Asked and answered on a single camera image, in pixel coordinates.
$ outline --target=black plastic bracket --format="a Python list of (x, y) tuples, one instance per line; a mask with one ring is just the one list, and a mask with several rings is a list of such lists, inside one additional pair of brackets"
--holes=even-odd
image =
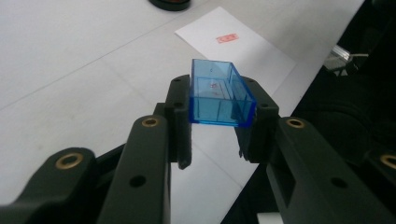
[(96, 183), (96, 160), (85, 148), (50, 156), (18, 199), (0, 207), (0, 223), (77, 223)]
[(361, 167), (352, 166), (375, 196), (396, 216), (396, 152), (376, 148), (366, 154)]
[(97, 223), (170, 223), (169, 169), (166, 119), (137, 119)]
[(169, 124), (169, 161), (185, 169), (191, 164), (191, 124), (189, 122), (190, 75), (171, 81), (165, 103), (157, 104), (154, 114)]
[(237, 127), (235, 133), (240, 147), (239, 154), (254, 163), (267, 163), (274, 149), (274, 132), (279, 119), (279, 107), (260, 84), (243, 77), (256, 99), (256, 114), (248, 128)]
[(276, 141), (288, 167), (271, 162), (267, 174), (284, 223), (394, 222), (309, 122), (280, 119)]

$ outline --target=white table surface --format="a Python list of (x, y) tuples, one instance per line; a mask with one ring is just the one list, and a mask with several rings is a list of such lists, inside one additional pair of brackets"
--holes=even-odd
[[(297, 62), (272, 95), (281, 116), (298, 104), (362, 0), (192, 0), (167, 12), (149, 1), (0, 2), (0, 204), (67, 147), (100, 156), (164, 102), (198, 51), (175, 35), (223, 7)], [(193, 125), (192, 166), (172, 165), (172, 223), (219, 223), (256, 165), (233, 129)]]

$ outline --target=transparent blue container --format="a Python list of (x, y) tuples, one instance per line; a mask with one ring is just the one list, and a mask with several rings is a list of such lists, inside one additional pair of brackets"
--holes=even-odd
[(190, 121), (248, 127), (256, 108), (256, 100), (228, 62), (192, 60)]

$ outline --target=red label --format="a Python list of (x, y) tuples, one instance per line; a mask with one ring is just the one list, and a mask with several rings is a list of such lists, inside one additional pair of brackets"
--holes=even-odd
[(225, 43), (225, 42), (230, 42), (233, 41), (235, 39), (238, 39), (238, 35), (237, 34), (230, 34), (230, 35), (224, 35), (224, 36), (219, 36), (218, 38), (216, 38), (219, 42), (219, 44)]

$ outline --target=black object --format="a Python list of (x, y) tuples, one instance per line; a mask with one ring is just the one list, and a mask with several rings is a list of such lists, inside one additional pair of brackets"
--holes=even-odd
[[(285, 223), (396, 221), (393, 200), (384, 201), (395, 190), (394, 153), (350, 169), (308, 121), (280, 119), (260, 85), (244, 80), (258, 105), (253, 126), (235, 129), (241, 155), (266, 168), (275, 196), (268, 199)], [(0, 223), (170, 223), (169, 162), (191, 162), (189, 83), (188, 75), (172, 80), (166, 102), (134, 123), (124, 146), (97, 159), (84, 148), (51, 156), (17, 201), (0, 207)], [(372, 176), (381, 190), (364, 183)]]
[(181, 11), (187, 9), (191, 0), (149, 0), (152, 5), (167, 11)]

